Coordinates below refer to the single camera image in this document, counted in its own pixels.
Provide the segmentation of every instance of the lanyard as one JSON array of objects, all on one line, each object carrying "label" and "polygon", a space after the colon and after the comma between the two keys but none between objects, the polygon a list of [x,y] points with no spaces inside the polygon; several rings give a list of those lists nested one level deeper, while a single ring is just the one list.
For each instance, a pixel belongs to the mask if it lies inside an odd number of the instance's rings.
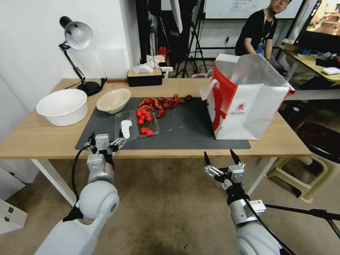
[{"label": "lanyard", "polygon": [[[263,12],[265,13],[265,18],[264,18],[264,20],[263,20],[263,27],[262,27],[261,36],[263,35],[263,32],[265,31],[265,24],[266,24],[266,20],[267,20],[266,11],[263,10]],[[274,18],[272,19],[272,23],[270,24],[270,29],[269,29],[268,34],[267,34],[265,37],[261,37],[261,42],[260,42],[260,43],[263,43],[263,40],[270,34],[270,30],[272,29],[273,23],[274,23]]]}]

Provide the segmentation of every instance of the cherry tomato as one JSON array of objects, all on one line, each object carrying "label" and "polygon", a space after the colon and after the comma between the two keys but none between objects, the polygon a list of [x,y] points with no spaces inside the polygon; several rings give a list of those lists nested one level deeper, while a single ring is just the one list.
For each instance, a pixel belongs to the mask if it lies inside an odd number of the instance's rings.
[{"label": "cherry tomato", "polygon": [[150,136],[150,135],[152,135],[153,134],[153,131],[151,130],[151,129],[148,129],[147,131],[146,131],[146,135],[147,136]]}]

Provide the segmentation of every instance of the plastic stool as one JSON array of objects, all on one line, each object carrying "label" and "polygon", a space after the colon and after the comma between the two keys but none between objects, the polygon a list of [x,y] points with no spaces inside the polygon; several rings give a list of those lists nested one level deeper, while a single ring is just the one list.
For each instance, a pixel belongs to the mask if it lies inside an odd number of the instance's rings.
[{"label": "plastic stool", "polygon": [[305,202],[311,203],[313,197],[340,172],[340,134],[329,128],[314,123],[304,123],[298,131],[298,136],[312,152],[311,157],[297,158],[306,165],[319,164],[321,173],[310,183],[291,176],[282,167],[291,159],[278,159],[267,177],[276,176],[300,190],[299,196]]},{"label": "plastic stool", "polygon": [[291,158],[285,159],[279,163],[276,168],[267,174],[267,177],[271,178],[276,176],[297,188],[301,192],[299,198],[307,203],[311,203],[315,194],[319,192],[327,183],[329,183],[338,174],[338,172],[340,172],[340,164],[334,163],[315,154],[309,158],[297,158],[304,163],[306,163],[308,159],[313,160],[319,163],[322,167],[322,172],[310,184],[307,184],[282,170],[282,167],[290,159]]}]

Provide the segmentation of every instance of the lamp base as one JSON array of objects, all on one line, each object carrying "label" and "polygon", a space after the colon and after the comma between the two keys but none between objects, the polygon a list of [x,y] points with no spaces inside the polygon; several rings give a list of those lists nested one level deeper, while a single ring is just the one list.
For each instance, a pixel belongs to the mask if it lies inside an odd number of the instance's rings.
[{"label": "lamp base", "polygon": [[99,93],[102,90],[102,87],[94,81],[87,81],[85,85],[78,85],[77,89],[84,91],[87,96],[92,96]]}]

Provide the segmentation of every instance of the wooden table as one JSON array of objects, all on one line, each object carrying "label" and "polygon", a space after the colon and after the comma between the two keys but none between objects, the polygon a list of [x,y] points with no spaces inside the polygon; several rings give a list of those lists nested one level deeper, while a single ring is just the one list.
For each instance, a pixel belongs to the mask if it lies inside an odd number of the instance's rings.
[{"label": "wooden table", "polygon": [[[64,89],[77,82],[77,79],[63,79],[53,91]],[[199,89],[206,88],[210,79],[164,79],[161,86],[128,87],[126,82],[106,83],[103,90],[88,97],[89,112],[80,122],[71,126],[57,127],[49,123],[34,110],[17,127],[16,130],[0,145],[0,159],[31,159],[41,172],[50,180],[57,190],[74,205],[75,195],[54,169],[49,159],[74,159],[77,150],[74,148],[87,124],[97,100],[106,92],[126,87],[131,91],[132,97],[171,97],[179,94],[180,97],[191,94],[199,97]],[[276,113],[273,121],[259,141],[250,141],[250,149],[236,149],[239,156],[258,155],[263,157],[256,170],[253,170],[251,185],[248,186],[250,194],[277,157],[310,155],[307,147],[302,143],[294,131]],[[203,158],[203,149],[180,150],[120,150],[115,158]],[[223,157],[230,155],[227,149],[208,149],[210,157]],[[80,158],[87,158],[91,153],[84,151]]]},{"label": "wooden table", "polygon": [[[284,48],[283,45],[279,46],[279,48],[288,56],[293,58],[294,63],[291,66],[290,70],[288,71],[288,74],[286,76],[286,80],[289,81],[293,74],[296,71],[296,68],[299,64],[307,67],[309,70],[312,70],[317,75],[323,77],[324,79],[328,81],[332,81],[335,83],[340,82],[340,74],[334,74],[334,75],[326,75],[322,73],[321,71],[325,68],[322,66],[317,66],[315,64],[315,57],[311,55],[305,55],[305,56],[298,56],[296,52],[288,51]],[[315,99],[340,99],[340,90],[297,90],[293,96],[291,96],[288,100],[315,100]]]}]

